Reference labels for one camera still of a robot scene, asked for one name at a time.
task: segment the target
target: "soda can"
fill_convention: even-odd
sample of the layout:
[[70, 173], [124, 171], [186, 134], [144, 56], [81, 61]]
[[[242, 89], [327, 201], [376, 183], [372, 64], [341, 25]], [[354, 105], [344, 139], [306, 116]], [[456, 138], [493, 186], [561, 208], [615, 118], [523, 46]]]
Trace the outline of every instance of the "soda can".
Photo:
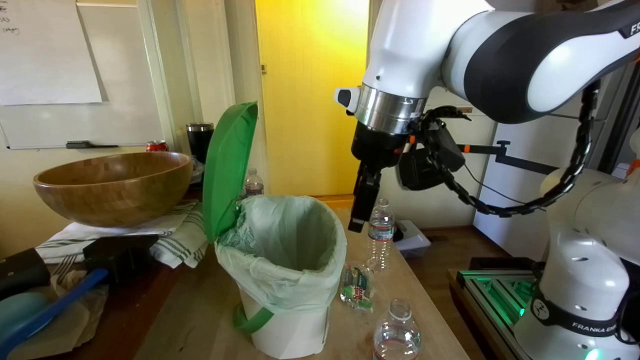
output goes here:
[[164, 140], [154, 140], [147, 142], [147, 152], [150, 151], [169, 151], [169, 145]]

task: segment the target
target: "blue handle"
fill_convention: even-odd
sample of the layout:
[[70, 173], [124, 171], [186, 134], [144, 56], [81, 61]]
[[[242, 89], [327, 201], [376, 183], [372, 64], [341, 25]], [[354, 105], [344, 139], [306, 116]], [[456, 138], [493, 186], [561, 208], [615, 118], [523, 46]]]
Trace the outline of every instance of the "blue handle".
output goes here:
[[104, 279], [107, 274], [108, 272], [105, 269], [95, 269], [90, 272], [89, 275], [64, 297], [47, 306], [47, 308], [42, 310], [32, 321], [15, 331], [5, 342], [0, 343], [0, 359], [5, 360], [16, 346], [27, 340], [34, 332], [40, 330], [54, 317], [60, 315], [69, 305]]

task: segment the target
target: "yellow door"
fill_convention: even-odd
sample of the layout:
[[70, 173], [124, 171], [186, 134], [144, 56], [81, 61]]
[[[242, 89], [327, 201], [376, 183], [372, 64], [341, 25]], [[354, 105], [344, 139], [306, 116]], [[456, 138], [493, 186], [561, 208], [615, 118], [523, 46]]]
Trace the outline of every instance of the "yellow door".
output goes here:
[[353, 191], [356, 119], [333, 101], [362, 82], [368, 0], [256, 0], [271, 193]]

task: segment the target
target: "striped dish towel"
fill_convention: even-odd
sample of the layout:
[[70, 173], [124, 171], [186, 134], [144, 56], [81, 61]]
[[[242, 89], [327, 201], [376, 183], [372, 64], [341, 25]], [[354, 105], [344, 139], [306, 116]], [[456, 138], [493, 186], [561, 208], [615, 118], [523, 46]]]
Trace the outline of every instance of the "striped dish towel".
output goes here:
[[47, 264], [61, 263], [68, 255], [77, 255], [76, 263], [80, 263], [84, 261], [83, 248], [97, 238], [148, 234], [159, 236], [150, 250], [156, 260], [172, 268], [181, 263], [196, 267], [207, 250], [202, 203], [180, 202], [163, 216], [135, 227], [92, 227], [74, 222], [37, 246], [36, 251]]

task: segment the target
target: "trash can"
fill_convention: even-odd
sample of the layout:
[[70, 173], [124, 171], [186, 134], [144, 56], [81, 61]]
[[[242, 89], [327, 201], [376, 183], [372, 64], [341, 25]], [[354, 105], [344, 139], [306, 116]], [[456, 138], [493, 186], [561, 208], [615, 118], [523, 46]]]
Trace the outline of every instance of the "trash can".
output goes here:
[[255, 102], [238, 104], [220, 118], [205, 166], [205, 231], [240, 289], [235, 327], [271, 357], [303, 357], [324, 347], [346, 236], [335, 213], [311, 197], [238, 201], [257, 113]]

